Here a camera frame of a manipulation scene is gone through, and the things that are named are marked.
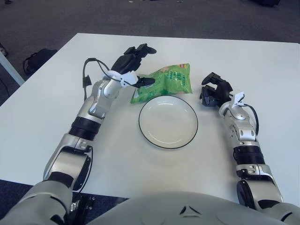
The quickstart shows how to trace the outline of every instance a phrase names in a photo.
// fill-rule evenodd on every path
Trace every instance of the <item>green snack bag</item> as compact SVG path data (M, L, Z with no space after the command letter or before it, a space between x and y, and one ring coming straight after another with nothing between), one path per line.
M140 77L154 78L155 83L137 88L132 96L131 104L148 101L161 95L192 93L189 68L188 63L179 64L161 68L150 75L140 75Z

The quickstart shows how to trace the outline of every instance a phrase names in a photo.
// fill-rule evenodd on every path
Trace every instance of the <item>white tabletop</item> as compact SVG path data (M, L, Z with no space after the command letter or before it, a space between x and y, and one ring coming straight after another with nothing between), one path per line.
M0 179L34 185L83 103L82 68L88 57L112 66L130 46L157 49L138 73L190 63L193 94L180 95L195 110L199 129L177 150L151 145L138 127L143 104L134 89L120 92L100 128L86 193L134 197L156 191L191 191L237 201L236 163L218 111L199 100L201 81L215 72L255 107L258 135L286 202L300 205L300 49L298 44L77 34L0 107ZM94 83L97 64L87 66Z

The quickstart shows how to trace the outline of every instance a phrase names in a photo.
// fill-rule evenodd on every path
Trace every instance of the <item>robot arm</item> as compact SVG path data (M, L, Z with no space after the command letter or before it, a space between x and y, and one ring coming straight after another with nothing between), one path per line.
M206 85L208 83L216 84L217 88ZM256 117L254 128L250 123L249 114L243 109L249 106L242 102L244 93L230 94L232 91L230 84L215 73L209 74L202 85L206 85L202 87L202 104L219 107L219 114L224 118L232 143L233 157L237 162L236 173L241 179L237 184L240 204L285 223L298 224L300 209L292 204L283 203L270 167L265 164L257 140L256 112L254 111Z
M140 45L120 56L108 76L94 84L91 96L82 105L71 129L64 134L44 171L43 181L32 187L0 224L63 225L68 221L72 191L79 190L87 177L93 141L113 100L123 87L154 83L135 74L143 57L156 50Z

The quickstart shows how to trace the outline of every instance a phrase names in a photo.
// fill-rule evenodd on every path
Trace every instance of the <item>white plate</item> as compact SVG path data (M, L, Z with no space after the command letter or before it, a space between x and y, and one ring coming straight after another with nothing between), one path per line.
M192 107L174 96L159 96L141 109L139 126L152 144L176 149L188 144L196 135L198 119Z

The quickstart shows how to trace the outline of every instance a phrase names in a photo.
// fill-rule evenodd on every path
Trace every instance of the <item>black cable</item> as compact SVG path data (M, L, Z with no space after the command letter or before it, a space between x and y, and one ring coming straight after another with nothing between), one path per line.
M112 78L111 76L109 76L106 72L104 72L104 70L102 69L100 63L103 64L103 65L106 67L105 63L101 62L100 60L97 60L97 63L98 63L98 65L100 66L102 72L103 72L106 76L108 76L110 79L112 79L112 80L114 80L114 81L121 82L121 80L114 79L114 78ZM123 81L123 82L126 83L126 84L128 84L128 85L130 85L130 86L132 86L132 85L131 85L130 83L128 83L127 81Z
M85 67L86 67L86 64L88 64L88 60L86 60L84 62L84 65L83 65L83 70L82 70L82 82L84 82L84 79L85 79ZM83 90L84 90L84 100L86 100L86 86L83 84Z
M86 185L86 183L87 183L87 181L88 181L88 179L89 179L89 177L90 177L90 172L91 172L91 170L92 170L92 165L93 165L93 149L91 150L90 170L89 170L89 173L88 173L88 175L87 175L87 177L86 177L86 179L85 179L85 182L84 182L83 186L82 186L81 189L77 192L77 194L75 195L74 199L76 199L76 198L79 196L79 194L82 192L84 186Z
M86 95L86 84L85 84L85 67L86 67L86 65L88 64L88 62L97 62L98 63L98 65L100 66L100 69L102 70L102 72L108 77L108 78L110 78L110 79L112 79L112 80L114 80L114 81L118 81L118 82L121 82L121 80L117 80L117 79L115 79L115 78L113 78L113 77L111 77L111 76L109 76L104 70L103 70L103 68L102 68L102 66L101 66L101 64L107 69L107 70L110 70L109 69L109 67L104 63L104 62L102 62L101 60L98 60L98 59L96 59L96 58L88 58L85 62L84 62L84 65L83 65L83 70L82 70L82 78L83 78L83 90L84 90L84 100L86 100L86 98L87 98L87 95ZM123 81L124 83L126 83L126 84L128 84L128 85L130 85L130 86L132 86L130 83L128 83L127 81Z
M98 63L98 65L100 66L102 72L103 72L107 77L109 77L110 79L112 79L113 81L118 81L118 82L120 82L119 80L112 78L112 77L109 76L106 72L104 72L104 70L102 69L102 66L100 65L100 62L101 62L100 60L97 60L97 63Z
M6 84L3 82L3 80L1 78L0 78L0 81L3 84L3 86L5 87L8 97L10 97L10 94L9 94L9 91L8 91L8 87L6 86Z
M252 112L253 112L253 114L254 114L254 117L255 117L255 123L256 123L255 133L256 133L256 135L258 135L258 131L259 131L259 123L258 123L258 116L257 116L257 113L256 113L255 109L254 109L252 106L247 105L247 104L244 104L244 106L248 106L248 107L252 110Z

